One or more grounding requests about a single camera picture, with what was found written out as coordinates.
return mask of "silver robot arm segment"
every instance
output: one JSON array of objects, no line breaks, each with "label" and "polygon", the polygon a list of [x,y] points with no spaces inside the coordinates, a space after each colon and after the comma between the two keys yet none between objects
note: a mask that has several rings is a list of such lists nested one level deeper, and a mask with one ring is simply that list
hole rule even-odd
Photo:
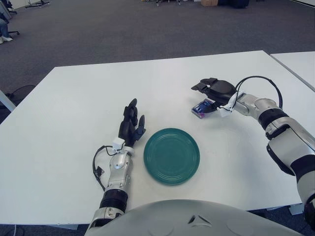
[{"label": "silver robot arm segment", "polygon": [[86,236],[125,213],[130,185],[129,174],[132,167],[131,157],[134,155],[134,150],[123,146],[123,143],[123,139],[114,140],[113,150],[116,154],[110,160],[110,178]]},{"label": "silver robot arm segment", "polygon": [[267,151],[282,171],[296,176],[305,219],[314,227],[315,138],[271,99],[242,94],[234,109],[256,119],[266,131]]}]

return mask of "gray carpet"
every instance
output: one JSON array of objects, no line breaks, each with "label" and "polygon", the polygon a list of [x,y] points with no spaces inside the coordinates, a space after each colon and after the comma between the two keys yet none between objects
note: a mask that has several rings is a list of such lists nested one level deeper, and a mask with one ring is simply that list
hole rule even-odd
[{"label": "gray carpet", "polygon": [[[9,24],[21,35],[0,45],[0,89],[37,85],[55,66],[190,57],[242,51],[315,51],[315,10],[289,0],[252,0],[247,9],[140,0],[51,0],[21,8]],[[0,122],[8,115],[0,110]],[[287,207],[263,215],[305,235],[314,232]],[[49,226],[21,226],[25,236],[82,236]],[[0,225],[0,236],[13,226]]]}]

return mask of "green plate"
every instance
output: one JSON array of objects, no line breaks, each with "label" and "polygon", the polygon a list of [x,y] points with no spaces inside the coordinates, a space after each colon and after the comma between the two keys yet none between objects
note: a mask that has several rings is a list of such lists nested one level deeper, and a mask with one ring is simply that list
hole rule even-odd
[{"label": "green plate", "polygon": [[191,178],[198,169],[199,148],[185,131],[168,128],[155,133],[144,148],[144,164],[157,181],[175,185]]}]

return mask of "power cord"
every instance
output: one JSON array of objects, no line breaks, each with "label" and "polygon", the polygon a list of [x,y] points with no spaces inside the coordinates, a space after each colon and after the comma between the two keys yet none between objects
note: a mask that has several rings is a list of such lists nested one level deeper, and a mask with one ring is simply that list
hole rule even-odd
[{"label": "power cord", "polygon": [[234,104],[233,104],[233,107],[235,107],[235,104],[236,104],[236,101],[237,101],[237,97],[238,97],[238,93],[239,93],[239,90],[240,90],[240,87],[241,85],[243,84],[243,82],[245,82],[246,80],[250,79],[250,78],[262,78],[264,80],[267,80],[269,83],[272,84],[272,86],[276,89],[277,93],[278,93],[278,97],[279,97],[279,107],[282,109],[282,106],[283,106],[283,99],[282,99],[282,95],[281,95],[281,92],[280,90],[278,89],[278,87],[276,86],[276,84],[271,80],[271,79],[268,79],[267,77],[264,77],[264,76],[260,76],[260,75],[253,75],[253,76],[249,76],[249,77],[246,77],[244,79],[242,79],[240,82],[238,82],[238,84],[236,85],[235,89],[237,89],[237,93],[236,93],[236,99],[234,101]]},{"label": "power cord", "polygon": [[95,176],[97,182],[99,183],[99,185],[102,187],[103,191],[105,191],[105,187],[104,187],[104,185],[102,184],[102,182],[100,181],[100,176],[104,173],[104,171],[103,171],[103,169],[102,169],[100,166],[98,166],[97,169],[95,168],[95,158],[96,158],[96,156],[98,155],[98,153],[99,153],[100,151],[102,151],[104,148],[106,149],[106,152],[107,152],[107,154],[108,154],[109,156],[114,156],[116,153],[115,153],[115,154],[109,154],[108,149],[107,149],[107,148],[112,148],[112,147],[113,147],[113,146],[101,146],[101,147],[96,151],[96,153],[95,153],[95,155],[94,155],[94,157],[93,157],[93,164],[92,164],[92,166],[93,166],[93,174],[94,174],[94,176]]},{"label": "power cord", "polygon": [[20,89],[24,89],[24,88],[26,88],[26,87],[33,87],[33,88],[35,88],[35,85],[25,85],[25,86],[22,86],[22,87],[20,87],[20,88],[18,88],[18,89],[16,89],[16,90],[14,90],[13,92],[11,92],[11,93],[6,93],[5,95],[8,97],[8,98],[13,98],[14,97],[14,94],[18,91],[18,90],[20,90]]}]

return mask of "small box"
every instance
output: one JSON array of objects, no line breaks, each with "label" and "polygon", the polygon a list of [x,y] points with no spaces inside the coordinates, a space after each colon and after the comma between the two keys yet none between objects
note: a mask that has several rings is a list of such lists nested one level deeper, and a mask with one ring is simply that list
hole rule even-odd
[{"label": "small box", "polygon": [[203,6],[217,6],[218,0],[201,0],[201,5],[203,5]]}]

